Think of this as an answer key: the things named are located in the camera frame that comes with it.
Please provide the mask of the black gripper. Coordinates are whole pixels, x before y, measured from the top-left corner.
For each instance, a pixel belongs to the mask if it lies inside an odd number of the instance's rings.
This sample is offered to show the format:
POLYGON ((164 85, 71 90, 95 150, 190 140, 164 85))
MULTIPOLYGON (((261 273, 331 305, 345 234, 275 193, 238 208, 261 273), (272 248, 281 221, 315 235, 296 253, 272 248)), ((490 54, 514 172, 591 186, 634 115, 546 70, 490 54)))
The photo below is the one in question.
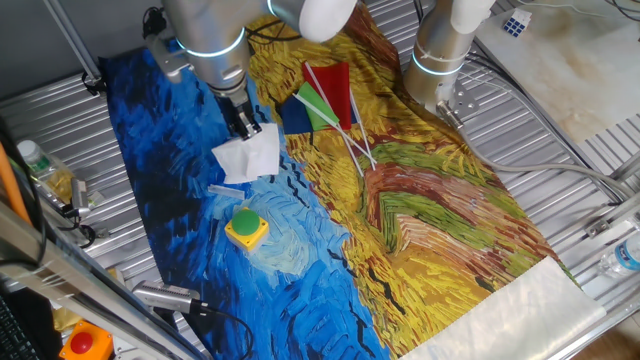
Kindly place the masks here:
POLYGON ((262 131, 254 120, 246 84, 228 89, 215 88, 214 95, 229 130, 235 137, 248 140, 262 131))

